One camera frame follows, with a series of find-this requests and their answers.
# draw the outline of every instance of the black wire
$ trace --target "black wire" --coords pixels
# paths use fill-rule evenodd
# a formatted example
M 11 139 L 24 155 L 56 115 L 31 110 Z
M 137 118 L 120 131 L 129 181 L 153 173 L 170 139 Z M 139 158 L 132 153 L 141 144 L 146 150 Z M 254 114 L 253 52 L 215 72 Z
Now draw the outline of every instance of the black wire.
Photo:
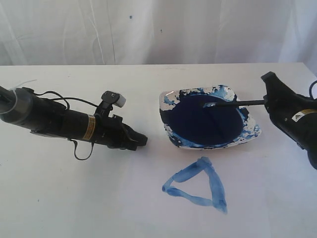
M 313 89 L 313 87 L 314 87 L 314 85 L 315 85 L 316 83 L 317 83 L 317 80 L 316 80 L 315 82 L 313 82 L 313 83 L 310 85 L 310 87 L 309 87 L 309 96 L 310 96 L 311 99 L 314 99 L 313 93 L 312 93 L 312 89 Z
M 64 101 L 65 101 L 65 103 L 66 103 L 66 105 L 67 105 L 67 109 L 66 109 L 66 110 L 69 110 L 69 109 L 70 109 L 70 104 L 63 98 L 62 95 L 60 95 L 60 94 L 57 93 L 57 92 L 54 92 L 54 91 L 46 91 L 45 93 L 41 93 L 41 94 L 37 94 L 37 93 L 34 93 L 34 92 L 33 92 L 33 94 L 34 94 L 35 96 L 43 96 L 43 95 L 48 94 L 48 93 L 52 93 L 52 94 L 55 94 L 55 95 L 59 96 L 59 97 L 60 97 L 59 100 L 64 100 Z
M 53 98 L 53 99 L 51 99 L 51 100 L 52 100 L 52 101 L 58 101 L 58 100 L 64 100 L 64 99 L 67 99 L 67 100 L 77 100 L 77 101 L 80 101 L 80 102 L 83 102 L 83 103 L 87 103 L 87 104 L 89 104 L 89 105 L 91 105 L 91 106 L 98 107 L 96 104 L 93 104 L 93 103 L 91 103 L 91 102 L 88 102 L 88 101 L 86 101 L 86 100 L 84 100 L 84 99 L 80 99 L 80 98 L 66 97 L 66 98 Z

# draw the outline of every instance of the white tabletop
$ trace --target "white tabletop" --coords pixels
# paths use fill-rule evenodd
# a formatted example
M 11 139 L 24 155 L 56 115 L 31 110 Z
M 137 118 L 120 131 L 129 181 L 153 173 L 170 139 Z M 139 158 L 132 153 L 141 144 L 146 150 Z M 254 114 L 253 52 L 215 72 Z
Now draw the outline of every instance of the white tabletop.
M 71 142 L 0 121 L 0 237 L 316 237 L 317 171 L 306 152 L 273 126 L 263 106 L 249 107 L 262 129 L 258 138 L 212 151 L 175 147 L 159 116 L 158 97 L 167 90 L 226 84 L 240 100 L 261 99 L 260 76 L 268 71 L 303 95 L 316 79 L 302 63 L 1 66 L 5 88 L 36 79 L 25 86 L 95 104 L 106 90 L 121 93 L 127 102 L 113 113 L 149 141 L 137 151 L 96 145 L 81 162 Z M 70 103 L 73 110 L 94 112 Z M 82 142 L 78 153 L 89 149 Z M 210 158 L 223 183 L 226 215 L 161 190 L 201 156 Z M 203 173 L 175 184 L 205 197 L 208 185 Z

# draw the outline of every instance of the square plate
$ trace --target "square plate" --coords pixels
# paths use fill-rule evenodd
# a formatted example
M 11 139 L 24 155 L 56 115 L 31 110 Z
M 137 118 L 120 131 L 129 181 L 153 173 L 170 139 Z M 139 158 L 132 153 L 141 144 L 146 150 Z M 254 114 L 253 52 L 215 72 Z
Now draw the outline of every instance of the square plate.
M 159 112 L 170 141 L 185 149 L 225 148 L 261 133 L 244 106 L 203 108 L 206 102 L 239 101 L 225 85 L 163 92 Z

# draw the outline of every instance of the white fabric backdrop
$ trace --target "white fabric backdrop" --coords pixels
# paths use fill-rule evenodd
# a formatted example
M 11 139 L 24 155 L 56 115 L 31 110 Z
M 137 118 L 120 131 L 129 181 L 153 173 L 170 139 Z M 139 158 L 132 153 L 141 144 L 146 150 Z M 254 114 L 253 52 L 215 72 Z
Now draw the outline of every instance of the white fabric backdrop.
M 0 64 L 302 61 L 316 0 L 0 0 Z

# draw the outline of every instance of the gold label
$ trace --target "gold label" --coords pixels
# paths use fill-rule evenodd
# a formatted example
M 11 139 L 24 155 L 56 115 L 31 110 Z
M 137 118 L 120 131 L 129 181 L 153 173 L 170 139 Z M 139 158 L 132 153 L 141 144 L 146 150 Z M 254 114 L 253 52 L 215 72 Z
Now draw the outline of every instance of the gold label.
M 298 120 L 300 118 L 302 118 L 303 116 L 308 115 L 310 113 L 317 113 L 317 110 L 315 110 L 315 109 L 302 110 L 302 111 L 296 113 L 295 115 L 293 115 L 292 120 L 295 121 L 295 122 L 298 122 Z
M 94 134 L 95 131 L 95 127 L 96 127 L 96 119 L 94 116 L 88 115 L 88 126 L 87 126 L 87 130 L 86 133 L 83 137 L 84 140 L 90 140 L 91 137 Z

